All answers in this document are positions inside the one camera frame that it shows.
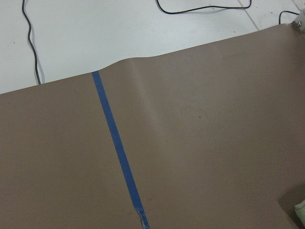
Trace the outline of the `olive green long-sleeve shirt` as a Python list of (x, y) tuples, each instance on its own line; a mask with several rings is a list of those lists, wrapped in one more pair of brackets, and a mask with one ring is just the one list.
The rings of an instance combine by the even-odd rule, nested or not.
[(305, 200), (295, 205), (295, 213), (302, 222), (302, 224), (305, 225)]

